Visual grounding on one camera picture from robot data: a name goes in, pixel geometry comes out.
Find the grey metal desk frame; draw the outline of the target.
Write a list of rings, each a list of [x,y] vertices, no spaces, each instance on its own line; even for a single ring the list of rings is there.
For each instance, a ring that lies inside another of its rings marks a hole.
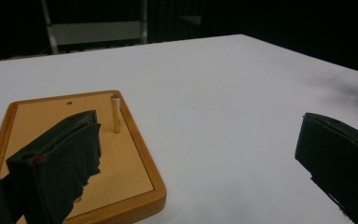
[[[59,46],[108,41],[139,39],[147,43],[147,0],[139,0],[138,21],[107,21],[81,23],[53,23],[49,16],[47,0],[40,0],[51,52],[58,54]]]

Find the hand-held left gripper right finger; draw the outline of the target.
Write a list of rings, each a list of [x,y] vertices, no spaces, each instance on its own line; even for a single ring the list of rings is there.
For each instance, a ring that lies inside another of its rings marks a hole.
[[[344,215],[358,224],[358,130],[337,119],[307,113],[295,158]]]

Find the wooden peg board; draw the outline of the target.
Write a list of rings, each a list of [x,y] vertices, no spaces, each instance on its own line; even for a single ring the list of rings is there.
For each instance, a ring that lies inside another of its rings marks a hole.
[[[120,133],[114,133],[110,97],[120,97]],[[0,128],[0,176],[6,159],[59,121],[94,110],[102,124],[100,173],[63,224],[132,224],[160,212],[166,188],[119,91],[97,91],[18,101],[9,105]]]

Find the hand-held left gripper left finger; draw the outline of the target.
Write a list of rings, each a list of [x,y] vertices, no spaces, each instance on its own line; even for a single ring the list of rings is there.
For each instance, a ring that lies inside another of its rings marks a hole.
[[[94,110],[81,112],[7,159],[27,224],[62,224],[68,217],[90,177],[100,173],[100,128]]]

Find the white table sheet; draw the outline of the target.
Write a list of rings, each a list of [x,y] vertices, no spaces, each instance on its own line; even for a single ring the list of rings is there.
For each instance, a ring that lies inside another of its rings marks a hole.
[[[304,114],[358,129],[358,71],[245,35],[0,61],[10,103],[122,93],[167,188],[145,224],[351,224],[295,159]]]

